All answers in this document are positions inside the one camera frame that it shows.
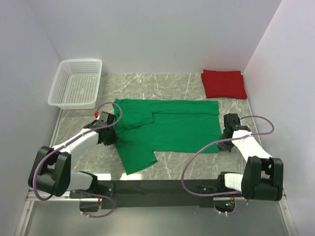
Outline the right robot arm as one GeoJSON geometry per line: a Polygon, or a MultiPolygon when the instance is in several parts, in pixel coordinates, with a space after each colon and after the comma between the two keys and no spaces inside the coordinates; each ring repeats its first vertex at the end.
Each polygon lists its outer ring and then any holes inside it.
{"type": "Polygon", "coordinates": [[[246,162],[243,174],[221,172],[216,191],[227,196],[233,190],[247,200],[279,201],[283,194],[284,164],[273,158],[256,141],[251,130],[241,124],[237,114],[223,116],[224,130],[218,143],[220,151],[237,148],[246,162]]]}

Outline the green t-shirt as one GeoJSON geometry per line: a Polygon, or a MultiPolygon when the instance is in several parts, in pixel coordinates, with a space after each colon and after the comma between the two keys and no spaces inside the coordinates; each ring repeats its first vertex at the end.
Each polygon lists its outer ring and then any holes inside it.
{"type": "Polygon", "coordinates": [[[217,101],[116,99],[113,108],[128,175],[154,165],[155,152],[196,153],[221,136],[217,101]]]}

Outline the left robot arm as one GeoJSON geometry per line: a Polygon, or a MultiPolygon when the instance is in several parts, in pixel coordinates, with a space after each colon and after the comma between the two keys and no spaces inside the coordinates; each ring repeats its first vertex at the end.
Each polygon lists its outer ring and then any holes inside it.
{"type": "Polygon", "coordinates": [[[118,140],[114,125],[119,121],[119,116],[107,112],[96,112],[95,115],[96,119],[74,137],[59,145],[42,146],[38,150],[28,179],[29,187],[56,197],[72,190],[81,190],[88,198],[100,193],[96,175],[71,171],[72,162],[89,148],[98,144],[109,146],[118,140]]]}

